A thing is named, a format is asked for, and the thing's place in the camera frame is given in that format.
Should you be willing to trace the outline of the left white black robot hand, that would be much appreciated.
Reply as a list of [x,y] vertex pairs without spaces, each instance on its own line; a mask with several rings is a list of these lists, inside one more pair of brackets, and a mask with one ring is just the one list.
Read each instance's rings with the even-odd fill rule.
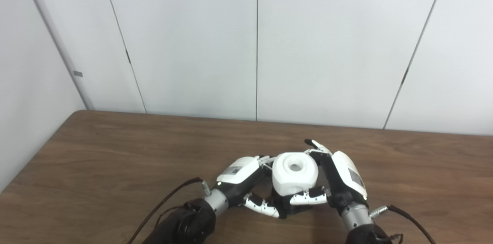
[[253,193],[253,188],[264,178],[272,175],[276,157],[257,155],[241,157],[234,161],[216,179],[213,193],[222,195],[218,213],[231,207],[246,207],[259,214],[280,218],[279,210],[265,199]]

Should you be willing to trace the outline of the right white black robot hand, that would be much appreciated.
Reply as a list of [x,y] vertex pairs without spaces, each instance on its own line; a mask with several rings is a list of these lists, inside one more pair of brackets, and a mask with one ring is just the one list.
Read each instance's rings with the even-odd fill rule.
[[342,151],[332,153],[313,139],[305,139],[312,148],[304,151],[322,167],[328,187],[312,187],[295,193],[289,203],[293,206],[319,205],[327,202],[341,213],[356,204],[369,207],[367,191],[354,162]]

